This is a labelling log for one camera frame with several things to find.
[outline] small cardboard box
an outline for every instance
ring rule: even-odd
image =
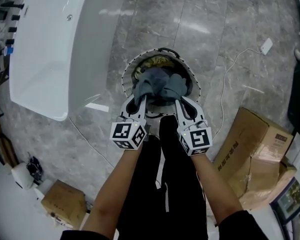
[[[41,201],[46,211],[53,217],[78,230],[86,215],[85,194],[68,184],[57,180]]]
[[[265,201],[276,187],[292,139],[278,124],[239,108],[213,164],[246,209],[248,203]]]

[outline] power adapter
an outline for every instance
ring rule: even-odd
[[[261,52],[263,55],[267,55],[267,53],[270,51],[271,47],[274,44],[272,43],[271,39],[268,38],[267,40],[265,40],[264,44],[261,46]]]

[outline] wall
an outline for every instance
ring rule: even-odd
[[[58,240],[63,230],[46,217],[33,189],[17,186],[0,163],[0,240]]]

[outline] marble floor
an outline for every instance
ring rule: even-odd
[[[257,50],[270,37],[266,55],[244,53],[229,71],[223,96],[224,126],[208,151],[213,159],[240,106],[292,130],[287,119],[294,49],[300,49],[296,0],[125,0],[113,40],[107,89],[98,104],[109,112],[82,108],[71,117],[91,145],[115,166],[121,151],[110,141],[111,123],[126,99],[121,75],[140,52],[167,47],[177,51],[202,87],[201,106],[213,134],[221,125],[223,77],[238,53]],[[93,199],[112,171],[67,119],[57,122],[10,101],[9,84],[0,87],[4,133],[20,160],[36,156],[46,177],[62,180]],[[158,128],[158,122],[152,122]]]

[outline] towel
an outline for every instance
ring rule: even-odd
[[[137,106],[144,95],[150,103],[156,100],[180,100],[187,93],[186,79],[179,74],[169,76],[161,68],[149,68],[139,77],[139,82],[132,91]]]

